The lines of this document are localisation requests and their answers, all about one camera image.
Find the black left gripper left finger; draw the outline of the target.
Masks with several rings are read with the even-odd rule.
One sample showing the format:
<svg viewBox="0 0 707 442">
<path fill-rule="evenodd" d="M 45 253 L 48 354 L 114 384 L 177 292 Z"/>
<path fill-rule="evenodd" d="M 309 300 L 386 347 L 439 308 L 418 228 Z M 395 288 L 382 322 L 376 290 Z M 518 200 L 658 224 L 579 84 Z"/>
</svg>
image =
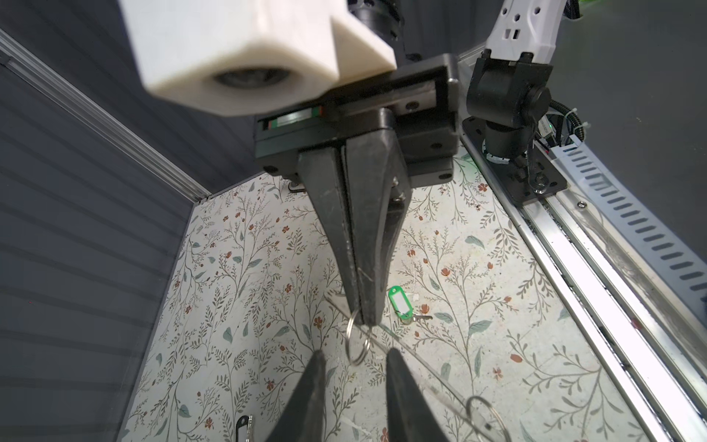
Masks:
<svg viewBox="0 0 707 442">
<path fill-rule="evenodd" d="M 309 359 L 283 414 L 266 441 L 322 441 L 325 392 L 326 358 L 318 350 Z"/>
</svg>

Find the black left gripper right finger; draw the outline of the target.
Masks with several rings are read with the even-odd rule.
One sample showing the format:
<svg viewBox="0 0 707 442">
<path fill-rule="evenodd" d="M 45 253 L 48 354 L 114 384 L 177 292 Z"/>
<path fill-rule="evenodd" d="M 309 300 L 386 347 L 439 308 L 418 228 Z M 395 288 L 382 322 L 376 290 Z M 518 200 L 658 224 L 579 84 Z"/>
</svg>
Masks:
<svg viewBox="0 0 707 442">
<path fill-rule="evenodd" d="M 389 441 L 447 441 L 398 349 L 386 357 Z"/>
</svg>

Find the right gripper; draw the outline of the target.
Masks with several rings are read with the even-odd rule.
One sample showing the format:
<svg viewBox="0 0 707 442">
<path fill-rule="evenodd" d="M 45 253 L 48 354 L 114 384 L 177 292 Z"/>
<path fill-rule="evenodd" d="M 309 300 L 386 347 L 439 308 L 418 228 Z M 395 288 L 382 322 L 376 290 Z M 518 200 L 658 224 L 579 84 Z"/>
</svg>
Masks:
<svg viewBox="0 0 707 442">
<path fill-rule="evenodd" d="M 360 308 L 363 324 L 381 321 L 412 187 L 453 177 L 459 98 L 458 59 L 446 53 L 257 121 L 256 163 L 285 177 L 298 164 L 349 309 Z M 345 141 L 343 162 L 336 147 Z"/>
</svg>

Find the key with green tag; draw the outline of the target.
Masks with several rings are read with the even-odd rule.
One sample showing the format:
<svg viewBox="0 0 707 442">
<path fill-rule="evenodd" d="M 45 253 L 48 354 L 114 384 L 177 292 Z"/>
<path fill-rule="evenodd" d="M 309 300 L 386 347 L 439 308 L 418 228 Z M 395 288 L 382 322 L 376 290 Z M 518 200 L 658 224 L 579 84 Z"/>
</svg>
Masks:
<svg viewBox="0 0 707 442">
<path fill-rule="evenodd" d="M 430 315 L 416 314 L 414 312 L 412 303 L 408 299 L 402 287 L 394 285 L 394 287 L 388 289 L 387 294 L 393 312 L 403 324 L 409 325 L 414 322 L 421 322 L 422 320 L 432 319 L 432 316 Z"/>
</svg>

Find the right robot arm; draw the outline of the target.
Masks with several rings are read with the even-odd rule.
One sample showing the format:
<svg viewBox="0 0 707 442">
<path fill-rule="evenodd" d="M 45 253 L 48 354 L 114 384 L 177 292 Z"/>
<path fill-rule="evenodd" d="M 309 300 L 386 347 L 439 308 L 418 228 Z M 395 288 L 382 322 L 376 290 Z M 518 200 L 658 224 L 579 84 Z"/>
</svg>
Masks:
<svg viewBox="0 0 707 442">
<path fill-rule="evenodd" d="M 259 119 L 257 162 L 304 187 L 357 323 L 381 321 L 412 191 L 452 180 L 459 130 L 516 206 L 566 188 L 537 138 L 564 7 L 504 2 L 466 90 L 439 55 Z"/>
</svg>

